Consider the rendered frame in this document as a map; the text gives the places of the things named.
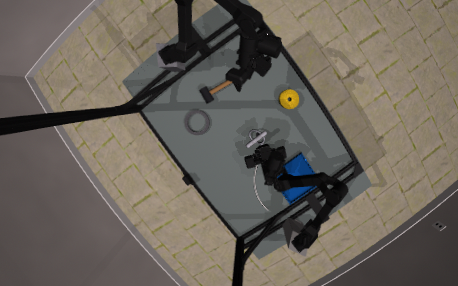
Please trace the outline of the grey rounded bar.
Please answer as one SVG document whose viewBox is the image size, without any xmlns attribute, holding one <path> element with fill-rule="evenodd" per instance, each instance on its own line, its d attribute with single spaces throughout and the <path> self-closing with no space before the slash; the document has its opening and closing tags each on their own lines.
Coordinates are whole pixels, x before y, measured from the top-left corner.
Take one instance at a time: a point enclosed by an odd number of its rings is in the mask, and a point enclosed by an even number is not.
<svg viewBox="0 0 458 286">
<path fill-rule="evenodd" d="M 260 133 L 258 136 L 256 136 L 254 139 L 252 139 L 250 142 L 248 142 L 246 144 L 246 147 L 249 148 L 251 147 L 253 144 L 255 144 L 257 141 L 259 141 L 261 138 L 263 138 L 265 135 L 267 134 L 266 131 L 263 131 L 262 133 Z"/>
</svg>

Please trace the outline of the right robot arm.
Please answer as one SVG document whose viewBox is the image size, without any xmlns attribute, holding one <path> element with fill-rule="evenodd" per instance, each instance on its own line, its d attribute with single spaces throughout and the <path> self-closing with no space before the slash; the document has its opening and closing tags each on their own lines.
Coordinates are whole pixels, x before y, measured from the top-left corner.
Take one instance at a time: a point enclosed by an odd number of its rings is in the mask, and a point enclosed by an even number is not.
<svg viewBox="0 0 458 286">
<path fill-rule="evenodd" d="M 299 253 L 304 249 L 309 249 L 318 238 L 318 232 L 321 228 L 321 224 L 331 212 L 330 210 L 336 207 L 348 193 L 349 189 L 347 185 L 337 178 L 328 176 L 324 172 L 300 176 L 288 174 L 286 168 L 283 167 L 286 161 L 284 160 L 284 156 L 278 151 L 271 152 L 268 144 L 260 145 L 254 151 L 255 155 L 256 153 L 259 153 L 257 155 L 260 156 L 256 155 L 256 157 L 260 158 L 261 162 L 268 160 L 267 165 L 265 165 L 262 169 L 265 179 L 264 185 L 274 185 L 275 190 L 278 192 L 284 192 L 296 187 L 317 186 L 326 197 L 326 202 L 315 219 L 310 219 L 300 231 L 301 234 L 297 235 L 291 242 Z M 281 176 L 278 177 L 279 175 Z M 324 182 L 332 185 L 333 188 L 330 190 Z M 313 224 L 311 224 L 312 221 Z"/>
</svg>

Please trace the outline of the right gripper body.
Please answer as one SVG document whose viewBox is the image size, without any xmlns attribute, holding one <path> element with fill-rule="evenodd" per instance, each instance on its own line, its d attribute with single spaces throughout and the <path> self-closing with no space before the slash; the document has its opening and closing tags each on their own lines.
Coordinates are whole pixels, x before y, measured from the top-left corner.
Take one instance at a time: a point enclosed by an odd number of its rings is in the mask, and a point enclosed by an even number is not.
<svg viewBox="0 0 458 286">
<path fill-rule="evenodd" d="M 284 146 L 281 146 L 281 147 L 278 147 L 277 149 L 271 150 L 271 152 L 272 151 L 278 151 L 278 152 L 282 153 L 282 155 L 284 156 L 284 159 L 287 157 L 286 156 L 286 150 L 285 150 Z M 261 164 L 261 167 L 263 169 L 263 167 L 265 165 L 267 165 L 267 162 L 268 162 L 268 160 L 265 160 L 265 162 L 263 162 L 263 165 L 262 165 L 262 162 L 260 161 L 260 158 L 258 158 L 256 156 L 252 156 L 252 155 L 245 156 L 244 160 L 245 160 L 247 168 L 253 168 L 253 167 L 256 167 L 255 165 Z"/>
</svg>

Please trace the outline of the yellow cylinder with center hole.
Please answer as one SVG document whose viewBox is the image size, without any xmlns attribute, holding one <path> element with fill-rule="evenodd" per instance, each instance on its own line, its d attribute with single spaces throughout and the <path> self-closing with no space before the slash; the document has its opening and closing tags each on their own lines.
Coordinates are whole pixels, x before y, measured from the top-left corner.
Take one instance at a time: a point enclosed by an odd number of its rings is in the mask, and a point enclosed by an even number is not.
<svg viewBox="0 0 458 286">
<path fill-rule="evenodd" d="M 281 95 L 279 95 L 279 98 L 278 98 L 280 105 L 286 109 L 295 108 L 299 103 L 298 94 L 294 90 L 291 90 L 291 89 L 284 90 L 282 92 L 280 93 Z M 288 97 L 290 97 L 290 101 L 287 100 Z"/>
</svg>

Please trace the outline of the black rubber mallet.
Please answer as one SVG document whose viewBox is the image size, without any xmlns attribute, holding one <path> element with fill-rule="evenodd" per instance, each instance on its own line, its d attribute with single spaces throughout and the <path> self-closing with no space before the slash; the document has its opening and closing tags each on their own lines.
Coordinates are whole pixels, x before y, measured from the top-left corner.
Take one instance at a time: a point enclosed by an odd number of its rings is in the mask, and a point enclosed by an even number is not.
<svg viewBox="0 0 458 286">
<path fill-rule="evenodd" d="M 220 85 L 216 86 L 215 88 L 211 89 L 210 91 L 207 88 L 207 86 L 203 87 L 199 91 L 200 91 L 201 95 L 203 96 L 205 102 L 208 104 L 209 101 L 211 102 L 212 100 L 214 100 L 212 94 L 216 93 L 217 91 L 221 90 L 222 88 L 228 86 L 231 83 L 233 83 L 233 82 L 227 80 L 227 81 L 221 83 Z"/>
</svg>

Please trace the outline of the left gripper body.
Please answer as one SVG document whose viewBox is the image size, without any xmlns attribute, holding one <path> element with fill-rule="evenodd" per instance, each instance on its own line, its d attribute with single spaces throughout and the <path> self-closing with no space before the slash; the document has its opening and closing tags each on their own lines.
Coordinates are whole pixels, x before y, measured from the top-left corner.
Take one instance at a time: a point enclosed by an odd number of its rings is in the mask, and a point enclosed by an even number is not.
<svg viewBox="0 0 458 286">
<path fill-rule="evenodd" d="M 239 69 L 236 69 L 236 68 L 232 68 L 230 69 L 227 73 L 226 73 L 226 80 L 228 81 L 231 81 L 233 83 L 236 83 L 236 84 L 239 84 L 239 85 L 243 85 L 246 80 L 247 80 L 247 68 L 248 68 L 248 65 L 251 61 L 251 59 L 253 59 L 253 57 L 255 57 L 257 55 L 257 50 L 254 51 L 254 52 L 245 52 L 245 51 L 242 51 L 240 48 L 237 50 L 237 53 L 236 54 L 239 54 L 238 56 L 238 60 L 236 61 L 236 64 L 239 65 L 241 68 L 241 70 Z M 244 72 L 243 72 L 243 71 Z"/>
</svg>

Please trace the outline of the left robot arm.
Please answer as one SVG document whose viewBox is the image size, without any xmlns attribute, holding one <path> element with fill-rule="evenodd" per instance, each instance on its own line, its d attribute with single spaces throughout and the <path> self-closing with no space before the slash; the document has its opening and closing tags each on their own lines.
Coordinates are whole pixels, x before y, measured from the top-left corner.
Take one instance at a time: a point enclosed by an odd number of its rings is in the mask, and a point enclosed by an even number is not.
<svg viewBox="0 0 458 286">
<path fill-rule="evenodd" d="M 281 37 L 267 34 L 268 29 L 263 21 L 263 15 L 253 7 L 241 3 L 239 0 L 214 1 L 230 13 L 239 26 L 239 29 L 234 32 L 234 34 L 240 35 L 239 48 L 245 52 L 258 51 L 256 57 L 251 59 L 247 70 L 253 69 L 261 77 L 264 77 L 272 67 L 271 57 L 278 58 L 281 52 Z M 198 44 L 192 40 L 193 0 L 175 0 L 175 2 L 178 7 L 179 40 L 176 44 L 167 45 L 163 48 L 164 50 L 161 49 L 158 53 L 165 65 L 174 62 L 186 63 L 198 52 Z M 257 28 L 260 30 L 256 32 Z M 267 56 L 261 58 L 259 53 Z"/>
</svg>

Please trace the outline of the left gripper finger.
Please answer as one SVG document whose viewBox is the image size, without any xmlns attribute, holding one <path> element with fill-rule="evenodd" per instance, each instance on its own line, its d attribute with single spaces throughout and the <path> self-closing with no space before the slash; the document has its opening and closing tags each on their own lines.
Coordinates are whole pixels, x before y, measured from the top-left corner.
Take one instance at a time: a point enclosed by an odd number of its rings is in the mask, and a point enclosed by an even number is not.
<svg viewBox="0 0 458 286">
<path fill-rule="evenodd" d="M 238 92 L 240 92 L 240 91 L 241 91 L 241 88 L 242 88 L 242 85 L 239 85 L 239 84 L 236 84 L 236 83 L 233 83 L 233 84 L 234 84 L 236 90 L 237 90 Z"/>
<path fill-rule="evenodd" d="M 253 71 L 253 69 L 252 69 L 252 70 L 248 70 L 246 73 L 247 73 L 247 75 L 248 75 L 247 79 L 250 80 L 251 77 L 252 77 L 252 75 L 253 75 L 253 73 L 254 73 L 254 71 Z"/>
</svg>

